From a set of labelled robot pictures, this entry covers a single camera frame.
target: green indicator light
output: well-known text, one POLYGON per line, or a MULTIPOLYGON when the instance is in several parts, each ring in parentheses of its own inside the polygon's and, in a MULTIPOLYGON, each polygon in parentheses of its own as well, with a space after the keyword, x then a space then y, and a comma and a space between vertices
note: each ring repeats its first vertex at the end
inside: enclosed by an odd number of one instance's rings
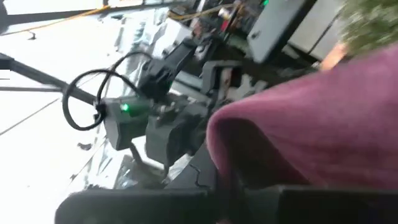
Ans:
POLYGON ((120 109, 123 110, 123 111, 129 111, 130 106, 127 105, 127 104, 122 104, 122 105, 120 106, 120 109))

